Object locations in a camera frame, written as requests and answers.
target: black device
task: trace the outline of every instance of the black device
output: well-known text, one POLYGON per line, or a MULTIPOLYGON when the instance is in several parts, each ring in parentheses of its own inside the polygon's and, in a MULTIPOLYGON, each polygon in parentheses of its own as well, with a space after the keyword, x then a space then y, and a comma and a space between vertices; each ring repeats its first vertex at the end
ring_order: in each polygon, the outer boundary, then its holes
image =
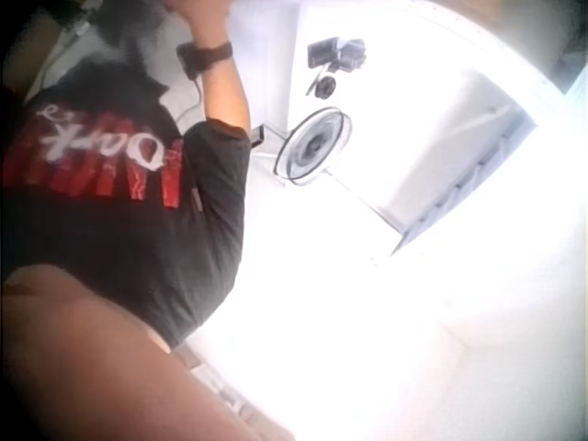
POLYGON ((328 99, 337 87, 337 82, 332 76, 325 76, 321 78, 316 84, 314 95, 320 99, 328 99))
POLYGON ((338 37, 332 37, 308 46, 309 68, 322 66, 322 69, 308 88, 307 96, 314 89, 317 98, 328 99, 337 87, 337 82, 331 75, 323 76, 325 71, 331 74, 337 71, 350 73, 366 62, 366 43, 363 40, 349 40, 343 46, 341 42, 338 37))
POLYGON ((249 141, 251 142, 252 149, 263 144, 265 140, 266 129, 263 124, 256 129, 251 130, 251 133, 249 134, 249 141))

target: hand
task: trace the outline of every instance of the hand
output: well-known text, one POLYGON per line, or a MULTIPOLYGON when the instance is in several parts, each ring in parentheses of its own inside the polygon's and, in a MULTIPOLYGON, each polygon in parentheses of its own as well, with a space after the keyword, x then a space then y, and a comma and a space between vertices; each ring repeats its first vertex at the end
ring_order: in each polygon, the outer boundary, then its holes
POLYGON ((225 21, 229 15, 231 0, 164 0, 164 2, 187 22, 199 48, 217 48, 229 40, 225 21))

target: watch strap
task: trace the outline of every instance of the watch strap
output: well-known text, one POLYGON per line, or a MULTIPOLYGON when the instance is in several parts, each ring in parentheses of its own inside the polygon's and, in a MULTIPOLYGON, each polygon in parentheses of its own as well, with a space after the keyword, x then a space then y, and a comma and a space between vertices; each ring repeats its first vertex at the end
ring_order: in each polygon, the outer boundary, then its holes
POLYGON ((232 45, 228 41, 214 49, 199 49, 194 43, 180 44, 176 49, 177 57, 182 63, 184 73, 190 80, 195 80, 217 62, 232 57, 232 45))

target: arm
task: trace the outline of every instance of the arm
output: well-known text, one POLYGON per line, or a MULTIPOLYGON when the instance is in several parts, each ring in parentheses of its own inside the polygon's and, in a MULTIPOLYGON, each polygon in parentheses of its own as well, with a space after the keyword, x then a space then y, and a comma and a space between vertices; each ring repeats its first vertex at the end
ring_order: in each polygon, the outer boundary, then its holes
POLYGON ((135 322, 51 266, 3 287, 3 366, 49 439, 256 438, 135 322))
MULTIPOLYGON (((200 50, 215 49, 229 41, 225 21, 231 0, 168 0, 187 22, 200 50)), ((232 58, 217 62, 202 74, 204 111, 207 119, 249 132, 249 107, 232 58)))

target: fan guard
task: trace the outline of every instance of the fan guard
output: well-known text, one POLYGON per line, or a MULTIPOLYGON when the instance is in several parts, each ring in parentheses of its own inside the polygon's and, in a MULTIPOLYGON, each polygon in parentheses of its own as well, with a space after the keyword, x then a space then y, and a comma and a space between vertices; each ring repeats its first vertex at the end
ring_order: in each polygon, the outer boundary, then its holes
POLYGON ((349 142, 351 119, 336 107, 318 110, 294 129, 277 155, 274 175, 297 186, 312 182, 349 142))

